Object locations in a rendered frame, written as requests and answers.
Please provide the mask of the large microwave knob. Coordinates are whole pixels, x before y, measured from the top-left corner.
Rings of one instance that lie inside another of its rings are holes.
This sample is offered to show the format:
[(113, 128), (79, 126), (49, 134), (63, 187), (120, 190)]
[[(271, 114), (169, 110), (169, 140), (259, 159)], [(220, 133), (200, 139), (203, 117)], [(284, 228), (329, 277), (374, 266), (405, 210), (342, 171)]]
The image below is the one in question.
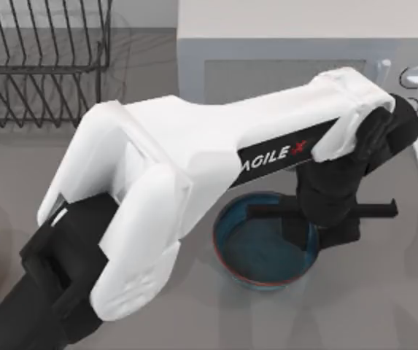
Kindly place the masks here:
[(399, 83), (405, 89), (418, 89), (418, 65), (404, 69), (400, 74)]

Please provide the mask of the blue bowl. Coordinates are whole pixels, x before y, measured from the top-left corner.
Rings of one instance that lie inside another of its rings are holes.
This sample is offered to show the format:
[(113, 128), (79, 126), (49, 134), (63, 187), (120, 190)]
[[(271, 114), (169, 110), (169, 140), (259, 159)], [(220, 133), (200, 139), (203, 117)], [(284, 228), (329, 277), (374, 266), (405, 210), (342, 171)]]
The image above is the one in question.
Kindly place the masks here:
[(240, 195), (228, 202), (215, 220), (212, 240), (217, 258), (228, 275), (247, 288), (283, 289), (299, 280), (317, 261), (320, 244), (316, 229), (317, 244), (303, 252), (283, 239), (282, 219), (248, 217), (248, 205), (277, 204), (283, 195)]

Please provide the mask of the pale microwave oven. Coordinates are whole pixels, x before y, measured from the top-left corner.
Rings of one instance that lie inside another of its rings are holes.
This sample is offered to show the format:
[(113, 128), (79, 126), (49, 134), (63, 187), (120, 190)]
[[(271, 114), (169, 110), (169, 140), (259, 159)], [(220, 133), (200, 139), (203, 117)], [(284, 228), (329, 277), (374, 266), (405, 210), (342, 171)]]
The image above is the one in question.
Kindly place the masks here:
[(399, 83), (418, 30), (388, 29), (362, 2), (179, 0), (177, 60), (188, 171), (210, 203), (288, 167), (345, 197), (418, 138), (418, 89)]

